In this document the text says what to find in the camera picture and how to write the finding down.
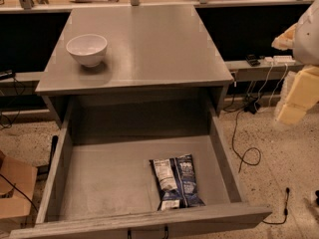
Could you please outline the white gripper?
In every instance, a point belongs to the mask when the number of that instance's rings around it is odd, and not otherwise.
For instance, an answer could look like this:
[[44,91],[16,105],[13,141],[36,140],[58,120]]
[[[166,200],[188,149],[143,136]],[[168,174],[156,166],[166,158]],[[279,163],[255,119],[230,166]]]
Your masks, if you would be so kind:
[[299,18],[276,37],[272,48],[292,50],[294,58],[306,64],[298,73],[289,71],[284,79],[275,118],[284,124],[300,122],[319,102],[319,0],[315,0]]

